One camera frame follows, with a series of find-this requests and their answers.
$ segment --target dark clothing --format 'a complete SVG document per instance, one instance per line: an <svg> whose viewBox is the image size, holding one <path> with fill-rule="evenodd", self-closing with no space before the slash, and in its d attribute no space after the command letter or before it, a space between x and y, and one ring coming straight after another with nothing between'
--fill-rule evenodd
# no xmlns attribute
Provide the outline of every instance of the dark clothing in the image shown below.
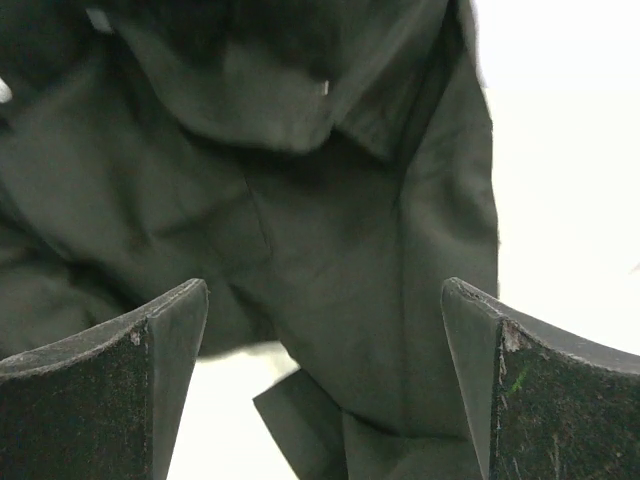
<svg viewBox="0 0 640 480"><path fill-rule="evenodd" d="M0 0L0 358L203 278L202 354L278 339L332 406L337 457L288 455L301 478L475 478L420 473L433 438L473 456L441 284L497 293L492 126L451 2L361 2L327 85L269 35L192 65L126 17Z"/></svg>

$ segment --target sleeve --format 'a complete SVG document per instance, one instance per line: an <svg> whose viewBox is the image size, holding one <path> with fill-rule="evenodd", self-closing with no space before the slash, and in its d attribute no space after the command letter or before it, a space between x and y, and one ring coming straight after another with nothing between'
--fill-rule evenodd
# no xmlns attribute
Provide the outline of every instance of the sleeve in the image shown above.
<svg viewBox="0 0 640 480"><path fill-rule="evenodd" d="M131 310L89 268L77 268L0 217L0 360Z"/></svg>

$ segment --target black cloth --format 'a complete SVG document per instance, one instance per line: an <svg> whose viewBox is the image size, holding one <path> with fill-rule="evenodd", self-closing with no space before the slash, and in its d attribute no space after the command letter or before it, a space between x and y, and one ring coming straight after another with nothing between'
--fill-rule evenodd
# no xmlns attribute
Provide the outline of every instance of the black cloth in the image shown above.
<svg viewBox="0 0 640 480"><path fill-rule="evenodd" d="M203 278L202 354L278 339L336 406L342 435L310 459L412 478L433 464L415 452L468 451L440 289L495 295L498 245L468 3L354 2L323 69L257 27L187 61L104 1L113 35L77 0L0 0L0 358Z"/></svg>

